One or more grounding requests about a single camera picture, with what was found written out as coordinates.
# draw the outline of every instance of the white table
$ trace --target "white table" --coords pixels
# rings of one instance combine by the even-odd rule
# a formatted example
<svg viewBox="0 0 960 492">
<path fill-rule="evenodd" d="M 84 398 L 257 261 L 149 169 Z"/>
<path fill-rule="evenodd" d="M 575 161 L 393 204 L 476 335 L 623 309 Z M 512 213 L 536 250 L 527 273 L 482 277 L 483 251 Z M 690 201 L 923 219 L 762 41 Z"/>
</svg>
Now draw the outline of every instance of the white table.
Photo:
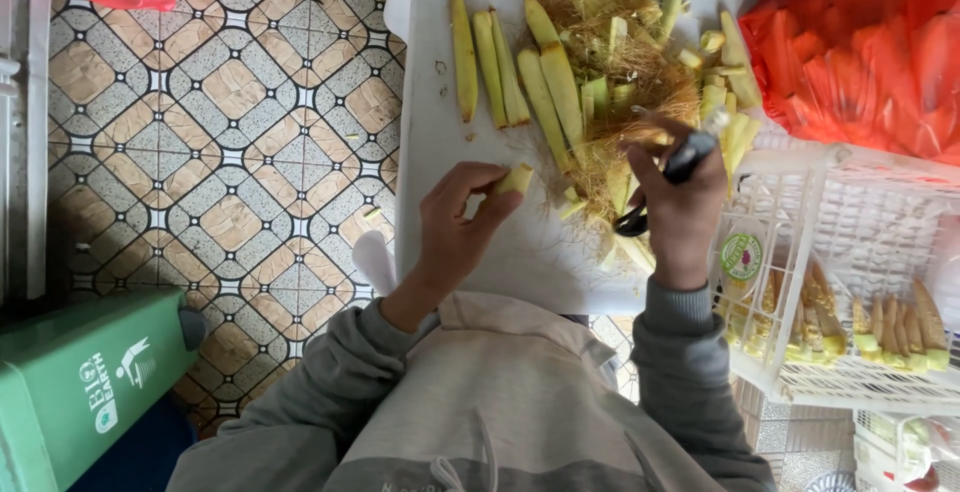
<svg viewBox="0 0 960 492">
<path fill-rule="evenodd" d="M 464 1 L 471 15 L 488 6 L 497 8 L 508 40 L 516 40 L 523 31 L 523 0 Z M 757 2 L 688 1 L 690 14 L 678 20 L 674 36 L 690 41 L 697 40 L 701 30 L 716 27 L 720 7 L 739 14 Z M 413 0 L 409 38 L 396 201 L 395 251 L 400 276 L 420 254 L 418 203 L 457 162 L 505 166 L 525 162 L 539 169 L 544 160 L 537 152 L 544 142 L 536 125 L 506 132 L 494 128 L 482 80 L 473 122 L 461 122 L 448 0 Z M 514 55 L 520 49 L 514 48 Z M 471 133 L 475 137 L 467 141 Z M 641 312 L 646 275 L 629 260 L 619 262 L 610 272 L 601 272 L 597 236 L 583 233 L 570 220 L 559 219 L 558 211 L 546 204 L 543 181 L 534 179 L 526 200 L 498 229 L 483 261 L 462 289 L 508 295 L 557 314 Z"/>
</svg>

